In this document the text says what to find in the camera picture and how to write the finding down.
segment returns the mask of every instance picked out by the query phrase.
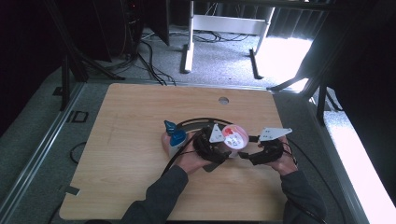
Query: person's left hand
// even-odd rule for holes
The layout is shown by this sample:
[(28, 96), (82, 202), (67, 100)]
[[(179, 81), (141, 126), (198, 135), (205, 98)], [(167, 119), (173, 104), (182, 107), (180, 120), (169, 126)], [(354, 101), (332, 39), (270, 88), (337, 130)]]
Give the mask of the person's left hand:
[[(189, 133), (188, 139), (192, 138), (193, 133)], [(195, 148), (190, 142), (186, 148), (181, 152), (175, 165), (183, 169), (188, 175), (193, 174), (195, 171), (199, 170), (203, 166), (211, 163), (211, 161), (206, 161), (202, 159), (196, 152)]]

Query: black object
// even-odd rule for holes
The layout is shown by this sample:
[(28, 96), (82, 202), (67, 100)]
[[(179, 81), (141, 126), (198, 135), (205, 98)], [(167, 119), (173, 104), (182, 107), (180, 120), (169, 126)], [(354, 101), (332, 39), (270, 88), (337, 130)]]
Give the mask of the black object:
[(169, 46), (169, 0), (144, 0), (144, 23)]
[(220, 165), (228, 159), (231, 151), (221, 152), (218, 148), (219, 143), (210, 143), (209, 138), (211, 133), (212, 128), (204, 127), (192, 145), (197, 154), (204, 160)]
[(279, 139), (260, 141), (263, 151), (249, 155), (246, 152), (238, 152), (242, 159), (250, 160), (253, 165), (265, 164), (279, 159), (283, 152), (283, 143)]

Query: gray sleeve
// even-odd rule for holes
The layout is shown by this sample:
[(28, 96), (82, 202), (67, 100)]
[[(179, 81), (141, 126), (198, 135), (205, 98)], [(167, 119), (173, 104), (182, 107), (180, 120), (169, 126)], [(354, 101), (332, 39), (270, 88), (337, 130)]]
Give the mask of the gray sleeve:
[(147, 189), (146, 200), (131, 204), (120, 223), (165, 223), (188, 182), (186, 172), (173, 166)]
[(302, 171), (283, 175), (280, 179), (282, 181), (282, 190), (288, 198), (283, 216), (284, 224), (319, 223), (298, 208), (293, 202), (321, 219), (326, 217), (327, 209), (325, 203), (315, 189), (309, 185)]

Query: plastic container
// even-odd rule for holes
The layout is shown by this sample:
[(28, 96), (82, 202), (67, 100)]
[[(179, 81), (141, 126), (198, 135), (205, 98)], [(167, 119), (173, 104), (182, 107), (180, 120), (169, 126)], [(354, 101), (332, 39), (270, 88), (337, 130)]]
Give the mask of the plastic container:
[(230, 124), (223, 128), (221, 131), (225, 140), (225, 149), (231, 150), (230, 158), (238, 155), (238, 151), (246, 147), (248, 144), (247, 132), (238, 125)]

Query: white plastic piece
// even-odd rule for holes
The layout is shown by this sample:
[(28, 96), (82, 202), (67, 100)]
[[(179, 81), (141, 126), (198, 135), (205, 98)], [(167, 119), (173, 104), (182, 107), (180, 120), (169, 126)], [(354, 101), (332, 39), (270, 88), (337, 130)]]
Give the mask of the white plastic piece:
[(259, 139), (260, 141), (271, 141), (291, 132), (292, 129), (264, 128)]
[(225, 137), (222, 134), (219, 125), (215, 124), (213, 126), (212, 134), (210, 134), (209, 142), (210, 143), (217, 143), (217, 142), (224, 142)]
[(186, 63), (184, 64), (184, 71), (190, 73), (192, 71), (192, 57), (194, 55), (194, 43), (190, 43), (186, 52)]

